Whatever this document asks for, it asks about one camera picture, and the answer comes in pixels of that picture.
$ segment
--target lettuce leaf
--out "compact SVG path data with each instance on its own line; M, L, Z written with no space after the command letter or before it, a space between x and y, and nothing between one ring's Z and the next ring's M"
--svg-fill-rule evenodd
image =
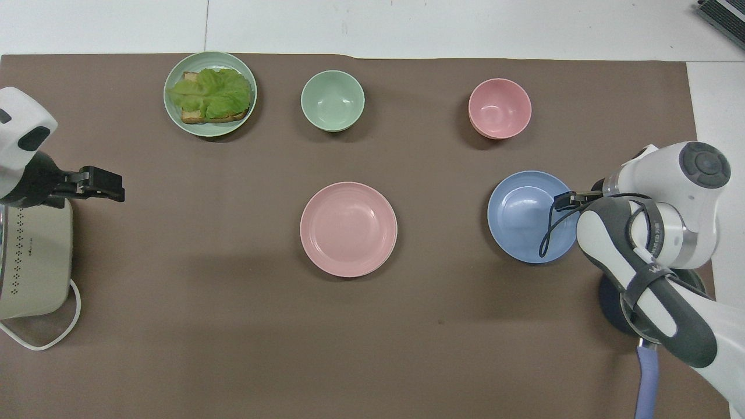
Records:
M199 110L206 119L241 113L251 98L248 81L234 69L204 69L196 82L181 80L166 92L176 106L188 112Z

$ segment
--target black strap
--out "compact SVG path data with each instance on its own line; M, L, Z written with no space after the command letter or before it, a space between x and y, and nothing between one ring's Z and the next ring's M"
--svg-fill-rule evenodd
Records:
M626 287L624 301L632 309L636 308L636 302L639 301L639 298L649 288L650 284L667 275L676 277L674 272L657 262L652 262L644 266L636 272L636 275L634 275L634 278L631 279L631 282Z

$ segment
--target pink plate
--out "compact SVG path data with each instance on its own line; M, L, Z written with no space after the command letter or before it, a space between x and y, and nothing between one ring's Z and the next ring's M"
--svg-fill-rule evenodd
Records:
M493 78L476 86L468 102L471 125L490 139L505 139L521 133L533 108L525 90L506 78Z
M383 265L397 233L396 214L388 200L356 182L321 189L300 219L300 241L308 257L338 277L361 277Z

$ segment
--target toast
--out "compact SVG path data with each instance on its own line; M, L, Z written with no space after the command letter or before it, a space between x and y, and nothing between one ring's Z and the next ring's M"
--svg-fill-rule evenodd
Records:
M184 72L184 80L190 80L190 81L197 81L197 75L199 73L195 72ZM246 108L241 113L233 113L230 115L225 115L221 118L211 118L206 119L202 117L202 113L199 109L192 110L192 111L185 111L181 109L181 121L184 124L220 124L223 122L233 122L233 121L240 121L241 119L246 117L246 113L248 113L248 108Z

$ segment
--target green plate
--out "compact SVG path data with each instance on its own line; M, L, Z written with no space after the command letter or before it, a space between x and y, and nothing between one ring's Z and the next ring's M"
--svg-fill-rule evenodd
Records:
M234 69L248 80L248 84L251 86L251 102L248 105L248 112L243 119L240 121L224 122L222 124L185 124L181 121L181 108L171 101L166 89L170 89L177 81L180 81L183 78L184 72L200 72L204 69ZM181 127L184 131L197 136L221 136L238 129L251 116L253 108L256 107L257 95L256 79L243 61L225 52L206 51L189 55L171 70L168 78L165 79L165 86L163 87L163 104L165 105L165 111L171 117L174 124Z

